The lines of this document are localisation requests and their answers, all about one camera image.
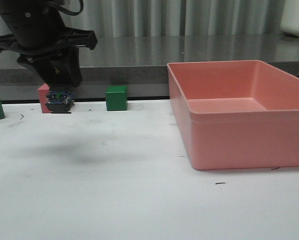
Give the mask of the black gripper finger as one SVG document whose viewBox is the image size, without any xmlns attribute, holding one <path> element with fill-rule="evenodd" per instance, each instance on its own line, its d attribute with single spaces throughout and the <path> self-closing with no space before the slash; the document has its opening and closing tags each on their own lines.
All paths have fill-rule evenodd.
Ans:
<svg viewBox="0 0 299 240">
<path fill-rule="evenodd" d="M 48 58 L 27 57 L 26 63 L 28 68 L 39 75 L 39 77 L 49 86 L 72 86 L 70 80 L 67 79 L 65 75 L 61 73 L 61 71 L 58 70 Z"/>
<path fill-rule="evenodd" d="M 65 82 L 68 85 L 77 88 L 82 82 L 79 49 L 77 47 L 70 47 L 65 50 L 62 59 L 62 68 Z"/>
</svg>

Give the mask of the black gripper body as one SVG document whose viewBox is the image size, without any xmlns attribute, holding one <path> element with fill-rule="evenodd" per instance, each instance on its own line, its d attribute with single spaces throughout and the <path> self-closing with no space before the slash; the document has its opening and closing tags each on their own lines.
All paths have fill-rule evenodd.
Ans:
<svg viewBox="0 0 299 240">
<path fill-rule="evenodd" d="M 0 17 L 10 30 L 0 35 L 0 53 L 18 53 L 17 62 L 28 69 L 28 57 L 48 58 L 62 71 L 66 49 L 93 50 L 98 43 L 94 31 L 68 27 L 61 17 L 77 16 L 83 9 L 83 1 L 78 11 L 70 11 L 53 0 L 0 0 Z"/>
</svg>

